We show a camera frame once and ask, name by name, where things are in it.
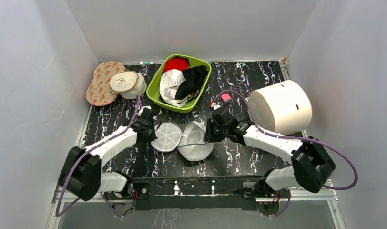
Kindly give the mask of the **white bra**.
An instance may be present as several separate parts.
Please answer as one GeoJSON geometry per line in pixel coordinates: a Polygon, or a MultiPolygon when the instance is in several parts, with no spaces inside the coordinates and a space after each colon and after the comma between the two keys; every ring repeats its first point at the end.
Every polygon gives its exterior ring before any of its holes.
{"type": "Polygon", "coordinates": [[[159,92],[162,100],[172,106],[183,107],[186,103],[193,99],[193,94],[189,94],[183,99],[176,99],[177,91],[180,85],[185,82],[185,77],[182,71],[171,69],[161,75],[159,92]]]}

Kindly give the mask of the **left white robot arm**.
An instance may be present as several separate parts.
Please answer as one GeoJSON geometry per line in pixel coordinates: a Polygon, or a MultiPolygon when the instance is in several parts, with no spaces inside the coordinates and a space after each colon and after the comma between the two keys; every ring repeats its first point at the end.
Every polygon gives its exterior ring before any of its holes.
{"type": "Polygon", "coordinates": [[[158,111],[143,107],[129,124],[121,125],[95,144],[71,148],[58,184],[84,201],[104,192],[116,192],[121,198],[131,197],[132,178],[120,171],[103,172],[102,167],[126,148],[154,141],[157,117],[158,111]]]}

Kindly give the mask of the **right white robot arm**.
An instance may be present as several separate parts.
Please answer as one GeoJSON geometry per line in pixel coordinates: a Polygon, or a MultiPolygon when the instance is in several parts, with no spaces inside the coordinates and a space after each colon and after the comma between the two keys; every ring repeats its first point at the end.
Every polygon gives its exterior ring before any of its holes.
{"type": "Polygon", "coordinates": [[[290,166],[268,170],[257,182],[238,190],[245,198],[273,197],[278,191],[302,187],[318,193],[336,168],[324,147],[316,139],[291,139],[264,129],[251,121],[238,121],[227,108],[219,107],[207,120],[204,140],[234,143],[269,152],[287,161],[290,166]]]}

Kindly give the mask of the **black bra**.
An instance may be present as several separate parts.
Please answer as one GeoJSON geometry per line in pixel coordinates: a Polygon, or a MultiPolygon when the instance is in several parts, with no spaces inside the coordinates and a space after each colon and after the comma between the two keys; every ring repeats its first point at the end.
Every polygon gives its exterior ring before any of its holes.
{"type": "Polygon", "coordinates": [[[182,71],[182,75],[185,78],[180,86],[178,87],[175,99],[182,100],[185,99],[190,94],[197,91],[206,79],[209,71],[205,65],[200,65],[196,67],[191,67],[182,71]]]}

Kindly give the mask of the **white mesh laundry bag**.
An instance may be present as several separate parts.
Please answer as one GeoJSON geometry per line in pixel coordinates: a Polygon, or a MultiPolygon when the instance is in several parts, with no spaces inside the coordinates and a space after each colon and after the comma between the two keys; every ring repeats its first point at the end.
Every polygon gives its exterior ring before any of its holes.
{"type": "Polygon", "coordinates": [[[201,161],[206,159],[214,148],[213,143],[204,141],[205,132],[205,125],[196,121],[187,123],[184,130],[176,124],[163,123],[155,127],[156,139],[151,145],[159,152],[178,150],[188,161],[201,161]]]}

